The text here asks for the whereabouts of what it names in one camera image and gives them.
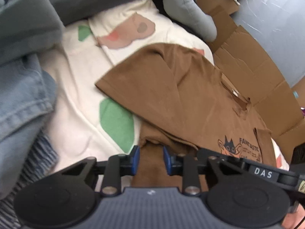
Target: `black and white striped cloth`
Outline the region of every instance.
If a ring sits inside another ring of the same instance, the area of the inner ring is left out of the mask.
[[[30,183],[48,175],[50,169],[56,164],[57,157],[47,136],[40,132],[29,152],[15,187],[5,199],[0,201],[0,229],[21,227],[13,208],[16,193]]]

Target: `plastic sheet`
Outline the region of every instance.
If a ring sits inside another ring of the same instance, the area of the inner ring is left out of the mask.
[[[232,17],[265,49],[290,87],[305,76],[305,0],[238,0]]]

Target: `cardboard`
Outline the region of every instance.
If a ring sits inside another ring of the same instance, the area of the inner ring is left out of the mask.
[[[292,90],[296,92],[296,100],[298,101],[300,107],[305,107],[305,77],[303,77]]]
[[[269,55],[231,19],[231,3],[223,3],[226,1],[197,0],[202,11],[213,17],[217,28],[216,40],[208,43],[215,65],[223,71],[223,79],[232,89],[250,98],[290,163],[293,149],[305,142],[305,120],[300,106]]]

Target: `brown fabric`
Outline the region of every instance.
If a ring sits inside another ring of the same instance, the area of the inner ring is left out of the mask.
[[[144,119],[134,186],[177,186],[179,178],[166,175],[159,144],[175,153],[208,148],[276,165],[265,123],[249,99],[234,96],[221,76],[196,51],[160,43],[140,49],[96,83]]]

